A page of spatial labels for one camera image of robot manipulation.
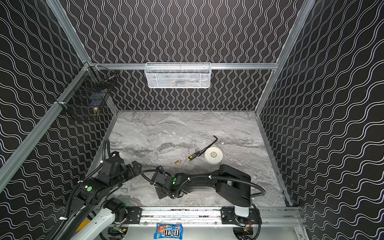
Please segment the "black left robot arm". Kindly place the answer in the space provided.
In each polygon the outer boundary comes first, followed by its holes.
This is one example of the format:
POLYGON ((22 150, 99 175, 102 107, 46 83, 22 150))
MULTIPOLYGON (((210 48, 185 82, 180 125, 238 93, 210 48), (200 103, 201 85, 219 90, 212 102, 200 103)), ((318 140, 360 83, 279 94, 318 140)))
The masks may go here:
POLYGON ((125 220, 126 205, 119 200, 107 198, 125 182, 139 176, 142 168, 143 165, 137 161, 126 165, 119 152, 111 152, 110 141, 105 140, 102 145, 101 164, 75 185, 68 197, 64 213, 45 239, 71 239, 84 219, 102 200, 108 207, 112 207, 113 216, 118 216, 120 221, 125 220))

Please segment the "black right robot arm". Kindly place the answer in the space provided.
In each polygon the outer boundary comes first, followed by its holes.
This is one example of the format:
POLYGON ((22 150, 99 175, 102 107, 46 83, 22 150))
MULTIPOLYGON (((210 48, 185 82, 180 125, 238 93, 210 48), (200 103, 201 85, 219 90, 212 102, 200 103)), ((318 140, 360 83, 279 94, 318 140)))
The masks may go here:
POLYGON ((251 177, 228 165, 207 174, 177 173, 172 176, 161 166, 154 170, 143 170, 141 176, 156 188, 159 199, 179 199, 200 190, 214 190, 215 193, 234 205, 234 213, 224 221, 239 227, 253 224, 250 208, 255 197, 262 197, 266 190, 252 182, 251 177))

